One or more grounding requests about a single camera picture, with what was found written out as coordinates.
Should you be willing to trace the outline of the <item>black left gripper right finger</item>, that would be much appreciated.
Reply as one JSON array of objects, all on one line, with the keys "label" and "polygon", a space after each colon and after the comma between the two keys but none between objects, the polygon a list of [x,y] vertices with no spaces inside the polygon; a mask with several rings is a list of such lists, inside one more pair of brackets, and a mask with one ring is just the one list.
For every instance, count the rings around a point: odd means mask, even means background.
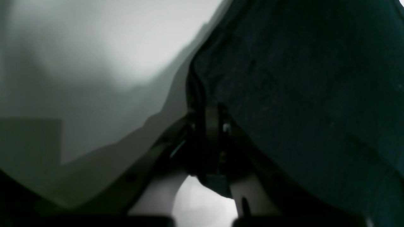
[{"label": "black left gripper right finger", "polygon": [[221,192],[228,190],[238,218],[234,227],[365,227],[366,220],[309,194],[261,154],[220,104],[206,107],[206,132],[217,158]]}]

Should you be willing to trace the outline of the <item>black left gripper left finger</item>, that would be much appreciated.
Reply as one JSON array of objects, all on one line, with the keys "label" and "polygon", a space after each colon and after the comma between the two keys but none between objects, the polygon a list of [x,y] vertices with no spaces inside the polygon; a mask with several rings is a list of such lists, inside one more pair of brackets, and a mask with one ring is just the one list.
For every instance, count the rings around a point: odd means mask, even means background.
[{"label": "black left gripper left finger", "polygon": [[73,210],[89,218],[130,218],[135,226],[173,227],[176,195],[197,174],[200,120],[190,113],[175,122],[150,150],[91,201]]}]

